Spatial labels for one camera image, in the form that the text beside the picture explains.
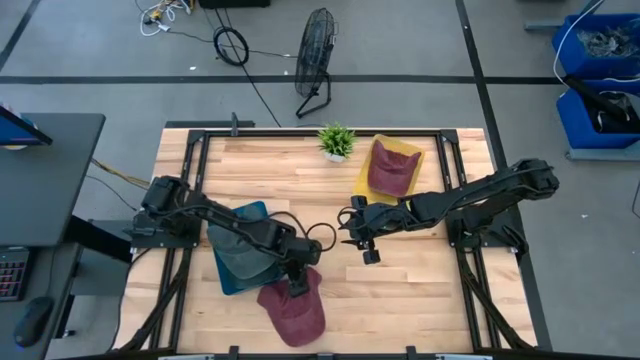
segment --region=keyboard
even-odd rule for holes
[[[23,247],[0,248],[0,302],[20,301],[27,287],[30,251]]]

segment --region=potted plant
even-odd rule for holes
[[[343,162],[353,152],[353,143],[356,141],[355,132],[340,126],[327,125],[318,132],[320,149],[324,150],[324,157],[329,161]]]

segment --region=computer mouse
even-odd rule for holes
[[[16,344],[28,347],[37,343],[44,332],[52,308],[53,300],[49,297],[42,296],[31,300],[13,331]]]

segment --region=fan grille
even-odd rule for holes
[[[320,88],[329,66],[334,35],[333,15],[325,8],[313,11],[302,35],[296,65],[295,85],[300,95],[309,96]]]

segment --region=computer monitor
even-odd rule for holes
[[[51,145],[53,140],[0,105],[0,146]]]

